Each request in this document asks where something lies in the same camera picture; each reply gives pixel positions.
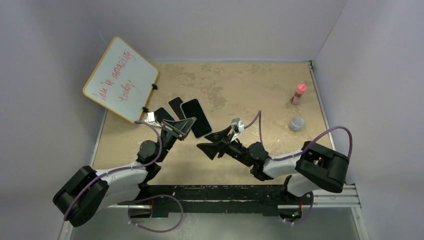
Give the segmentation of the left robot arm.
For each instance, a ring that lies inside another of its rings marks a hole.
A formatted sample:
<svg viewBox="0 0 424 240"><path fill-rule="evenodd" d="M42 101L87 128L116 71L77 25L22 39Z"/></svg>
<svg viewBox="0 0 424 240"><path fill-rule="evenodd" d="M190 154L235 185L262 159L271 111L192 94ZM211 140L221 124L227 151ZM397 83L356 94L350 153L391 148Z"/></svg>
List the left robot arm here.
<svg viewBox="0 0 424 240"><path fill-rule="evenodd" d="M152 125L157 140L145 140L136 160L123 166L95 170L81 167L54 195L52 202L63 214L64 221L73 227L87 223L97 211L126 201L138 205L146 203L149 191L141 186L152 180L161 170L159 165L176 141L183 141L196 122L195 117L183 120L163 120L161 130Z"/></svg>

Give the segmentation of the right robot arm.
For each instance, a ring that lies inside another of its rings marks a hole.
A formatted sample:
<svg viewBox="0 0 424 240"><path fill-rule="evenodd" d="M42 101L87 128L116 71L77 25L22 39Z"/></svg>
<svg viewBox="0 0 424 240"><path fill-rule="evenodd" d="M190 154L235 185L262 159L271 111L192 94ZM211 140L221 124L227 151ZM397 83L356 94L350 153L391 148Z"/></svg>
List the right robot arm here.
<svg viewBox="0 0 424 240"><path fill-rule="evenodd" d="M333 130L345 130L349 139L347 154L340 153L317 141ZM250 168L250 173L259 181L270 181L286 176L286 186L280 196L288 204L294 203L304 194L314 190L341 193L344 188L347 170L353 150L353 136L344 126L331 127L294 152L280 156L270 156L261 142L248 147L239 140L232 140L230 129L212 133L206 138L208 143L197 147L211 160L228 155Z"/></svg>

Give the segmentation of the pink cased smartphone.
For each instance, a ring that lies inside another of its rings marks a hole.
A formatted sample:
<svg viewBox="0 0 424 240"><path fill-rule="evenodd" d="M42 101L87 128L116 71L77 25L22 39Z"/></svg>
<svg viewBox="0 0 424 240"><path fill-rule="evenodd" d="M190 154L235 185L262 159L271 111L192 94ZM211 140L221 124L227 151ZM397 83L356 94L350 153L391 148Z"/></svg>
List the pink cased smartphone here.
<svg viewBox="0 0 424 240"><path fill-rule="evenodd" d="M169 107L172 109L172 111L175 113L176 117L179 120L185 119L184 112L181 109L181 104L183 102L184 101L179 96L178 97L175 97L175 98L173 98L173 99L171 99L171 100L168 101Z"/></svg>

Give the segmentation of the whiteboard with red writing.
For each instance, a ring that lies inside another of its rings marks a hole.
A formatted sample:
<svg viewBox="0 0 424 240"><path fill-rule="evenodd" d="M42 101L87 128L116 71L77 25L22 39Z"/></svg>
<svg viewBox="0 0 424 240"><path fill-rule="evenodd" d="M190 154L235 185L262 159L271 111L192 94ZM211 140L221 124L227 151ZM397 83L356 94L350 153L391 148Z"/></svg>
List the whiteboard with red writing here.
<svg viewBox="0 0 424 240"><path fill-rule="evenodd" d="M141 119L159 71L121 37L107 47L83 94L130 123Z"/></svg>

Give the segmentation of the clear plastic cup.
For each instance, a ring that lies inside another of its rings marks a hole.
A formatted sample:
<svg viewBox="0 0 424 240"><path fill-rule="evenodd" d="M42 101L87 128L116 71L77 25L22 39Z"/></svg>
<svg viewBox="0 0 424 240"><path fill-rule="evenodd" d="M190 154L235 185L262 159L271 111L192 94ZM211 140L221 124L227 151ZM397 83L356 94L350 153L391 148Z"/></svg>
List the clear plastic cup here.
<svg viewBox="0 0 424 240"><path fill-rule="evenodd" d="M296 115L288 123L288 129L293 132L297 132L300 129L302 129L304 125L305 125L305 120L300 115Z"/></svg>

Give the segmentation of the pink capped bottle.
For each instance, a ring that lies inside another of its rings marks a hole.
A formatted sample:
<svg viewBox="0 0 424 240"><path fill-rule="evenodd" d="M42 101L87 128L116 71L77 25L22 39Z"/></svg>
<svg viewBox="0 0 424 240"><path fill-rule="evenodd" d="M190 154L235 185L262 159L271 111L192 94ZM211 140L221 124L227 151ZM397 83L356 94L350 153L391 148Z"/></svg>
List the pink capped bottle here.
<svg viewBox="0 0 424 240"><path fill-rule="evenodd" d="M307 90L306 84L304 83L298 84L293 94L293 97L290 99L290 103L292 105L298 105L301 101L301 97L303 96L306 90Z"/></svg>

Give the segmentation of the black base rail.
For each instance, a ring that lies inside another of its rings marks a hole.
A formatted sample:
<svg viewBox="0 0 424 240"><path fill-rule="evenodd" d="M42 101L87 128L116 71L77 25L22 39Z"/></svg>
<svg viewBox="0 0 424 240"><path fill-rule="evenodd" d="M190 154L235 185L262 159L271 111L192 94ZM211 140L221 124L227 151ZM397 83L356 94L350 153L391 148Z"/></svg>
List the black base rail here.
<svg viewBox="0 0 424 240"><path fill-rule="evenodd" d="M148 185L142 184L134 200L118 206L141 210L150 207L152 217L167 218L170 213L260 214L264 217L299 219L313 203L307 192L294 196L283 184L259 185Z"/></svg>

